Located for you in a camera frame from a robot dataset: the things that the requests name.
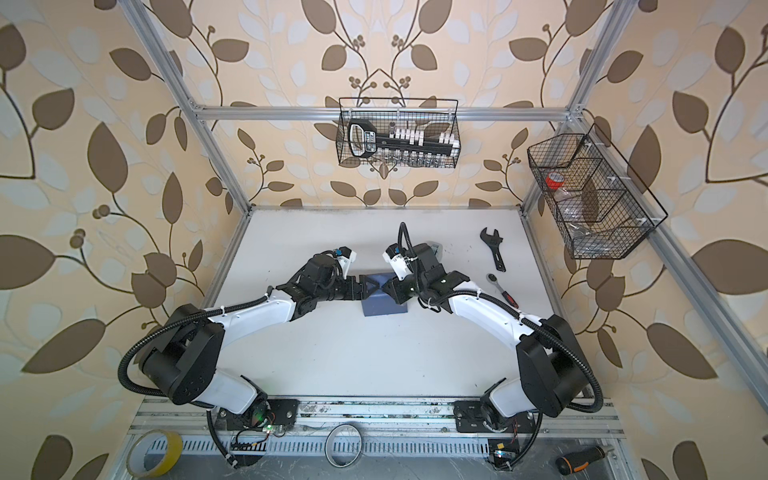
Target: blue block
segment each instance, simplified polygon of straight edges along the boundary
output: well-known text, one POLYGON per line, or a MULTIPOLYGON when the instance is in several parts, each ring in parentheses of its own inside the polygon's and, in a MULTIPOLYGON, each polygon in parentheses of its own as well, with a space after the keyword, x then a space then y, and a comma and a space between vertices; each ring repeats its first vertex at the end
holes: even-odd
MULTIPOLYGON (((387 280, 393 278, 395 274, 390 273, 374 273, 368 275, 368 278, 379 282, 379 285, 384 285, 387 280)), ((398 305, 392 297, 384 293, 381 289, 377 289, 368 298, 362 301, 362 314, 365 316, 378 316, 378 315, 392 315, 393 313, 407 313, 408 305, 403 303, 398 305)))

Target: white table surface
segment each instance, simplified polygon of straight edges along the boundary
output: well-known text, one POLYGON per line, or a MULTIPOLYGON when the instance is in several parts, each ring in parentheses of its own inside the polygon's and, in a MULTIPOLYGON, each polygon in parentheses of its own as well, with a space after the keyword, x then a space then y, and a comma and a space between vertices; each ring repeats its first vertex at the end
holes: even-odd
MULTIPOLYGON (((516 210, 257 210, 227 274, 217 305, 263 295, 285 283, 313 254, 346 246, 350 274, 389 271, 381 256, 401 221, 414 245, 444 247, 446 271, 458 270, 501 298, 494 273, 520 307, 544 318, 552 308, 516 210), (498 228, 507 272, 497 272, 483 227, 498 228)), ((237 340, 218 368, 245 375, 270 395, 478 396, 517 371, 515 352, 469 320, 422 309, 362 314, 360 302, 321 302, 304 317, 237 340)))

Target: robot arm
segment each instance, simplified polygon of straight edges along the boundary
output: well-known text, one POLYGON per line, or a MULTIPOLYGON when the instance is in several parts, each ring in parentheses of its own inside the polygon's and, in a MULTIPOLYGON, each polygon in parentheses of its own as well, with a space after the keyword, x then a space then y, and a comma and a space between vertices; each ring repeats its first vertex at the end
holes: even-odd
POLYGON ((318 253, 288 282, 274 290, 270 287, 264 297, 241 310, 179 307, 168 319, 168 331, 139 352, 140 370, 177 405, 202 402, 238 415, 262 409, 266 394, 258 386, 216 370, 219 351, 268 326, 301 318, 318 301, 367 298, 379 284, 364 275, 360 281, 347 275, 355 257, 347 247, 318 253), (202 318, 185 323, 190 316, 202 318))
MULTIPOLYGON (((410 244, 404 223, 398 243, 386 250, 384 260, 396 275, 382 290, 398 304, 417 297, 422 307, 462 316, 516 351, 518 374, 497 382, 481 399, 486 422, 492 428, 501 429, 515 414, 532 409, 558 416, 588 384, 584 374, 587 370, 591 376, 587 360, 571 327, 561 317, 542 319, 524 313, 482 293, 463 273, 446 273, 432 246, 410 244), (402 245, 403 237, 407 247, 402 245)), ((597 411, 601 399, 595 405, 597 411)))

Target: leaf patterned wallpaper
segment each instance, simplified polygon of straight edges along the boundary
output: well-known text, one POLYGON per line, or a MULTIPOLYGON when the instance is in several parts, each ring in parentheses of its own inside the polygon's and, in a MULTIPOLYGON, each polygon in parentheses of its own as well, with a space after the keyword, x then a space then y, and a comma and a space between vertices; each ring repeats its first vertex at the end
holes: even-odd
POLYGON ((607 0, 146 0, 199 104, 563 107, 607 0))
MULTIPOLYGON (((586 110, 763 349, 766 22, 765 2, 641 0, 586 110)), ((768 417, 653 248, 574 261, 543 202, 531 218, 649 480, 764 477, 768 417)))
MULTIPOLYGON (((374 167, 365 161, 341 167, 333 123, 220 121, 215 133, 257 207, 520 204, 533 181, 525 149, 551 135, 546 122, 467 122, 459 128, 456 168, 374 167)), ((219 193, 215 177, 207 186, 219 193)))
POLYGON ((0 2, 0 45, 0 460, 93 479, 141 401, 120 358, 200 303, 240 215, 114 0, 0 2))

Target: black wire basket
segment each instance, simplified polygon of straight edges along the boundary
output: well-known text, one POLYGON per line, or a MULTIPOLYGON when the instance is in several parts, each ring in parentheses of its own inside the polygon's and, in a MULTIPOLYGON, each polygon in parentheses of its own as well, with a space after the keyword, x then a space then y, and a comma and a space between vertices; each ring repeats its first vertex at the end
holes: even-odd
POLYGON ((462 150, 457 109, 458 100, 444 98, 340 98, 339 165, 455 168, 462 150))
POLYGON ((610 147, 603 143, 607 137, 594 129, 530 146, 528 163, 571 257, 620 260, 668 213, 618 149, 627 171, 617 172, 609 164, 600 149, 610 147), (655 205, 644 207, 631 190, 648 194, 645 198, 655 205))

